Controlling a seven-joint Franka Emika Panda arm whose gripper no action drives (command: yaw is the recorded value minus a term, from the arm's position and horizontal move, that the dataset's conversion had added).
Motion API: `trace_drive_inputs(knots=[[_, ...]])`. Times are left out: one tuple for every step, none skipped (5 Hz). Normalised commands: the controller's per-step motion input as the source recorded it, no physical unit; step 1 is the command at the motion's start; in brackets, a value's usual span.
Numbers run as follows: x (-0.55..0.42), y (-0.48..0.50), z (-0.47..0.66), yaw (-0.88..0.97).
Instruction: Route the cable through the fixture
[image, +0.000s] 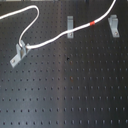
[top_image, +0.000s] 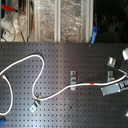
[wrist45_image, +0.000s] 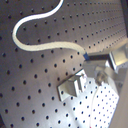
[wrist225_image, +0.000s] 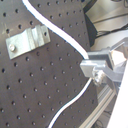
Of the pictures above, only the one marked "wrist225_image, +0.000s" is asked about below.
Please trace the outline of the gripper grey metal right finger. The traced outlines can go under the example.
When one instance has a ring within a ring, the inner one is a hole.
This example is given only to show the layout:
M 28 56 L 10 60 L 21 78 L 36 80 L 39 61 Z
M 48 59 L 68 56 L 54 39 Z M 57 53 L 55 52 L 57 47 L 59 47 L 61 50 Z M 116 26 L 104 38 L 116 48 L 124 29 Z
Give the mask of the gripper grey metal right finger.
M 128 59 L 128 37 L 123 38 L 109 49 L 109 57 L 113 69 Z

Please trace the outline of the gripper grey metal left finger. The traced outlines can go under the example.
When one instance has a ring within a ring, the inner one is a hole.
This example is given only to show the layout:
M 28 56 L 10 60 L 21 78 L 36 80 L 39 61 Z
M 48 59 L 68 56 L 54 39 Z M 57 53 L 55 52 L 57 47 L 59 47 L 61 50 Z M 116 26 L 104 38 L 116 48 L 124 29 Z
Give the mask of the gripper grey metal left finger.
M 107 84 L 112 90 L 118 91 L 121 78 L 120 74 L 114 71 L 109 51 L 93 51 L 89 52 L 88 56 L 88 59 L 80 63 L 83 74 L 92 78 L 97 86 Z

